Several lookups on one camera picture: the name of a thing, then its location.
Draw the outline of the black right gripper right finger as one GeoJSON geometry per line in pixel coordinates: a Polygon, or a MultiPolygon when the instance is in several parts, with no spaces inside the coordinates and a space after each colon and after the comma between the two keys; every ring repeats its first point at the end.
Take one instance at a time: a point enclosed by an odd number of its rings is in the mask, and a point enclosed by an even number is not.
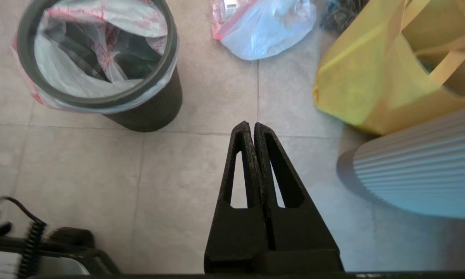
{"type": "Polygon", "coordinates": [[[339,248],[275,132],[255,124],[268,250],[259,272],[342,272],[339,248]]]}

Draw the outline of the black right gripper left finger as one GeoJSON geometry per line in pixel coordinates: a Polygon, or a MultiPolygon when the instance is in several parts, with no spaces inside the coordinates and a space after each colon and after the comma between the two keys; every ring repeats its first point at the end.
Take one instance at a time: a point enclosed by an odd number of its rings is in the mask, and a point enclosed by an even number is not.
{"type": "Polygon", "coordinates": [[[253,272],[252,260],[268,250],[261,185],[250,125],[243,121],[231,132],[225,170],[204,253],[206,274],[253,272]],[[238,153],[242,156],[246,208],[231,206],[238,153]]]}

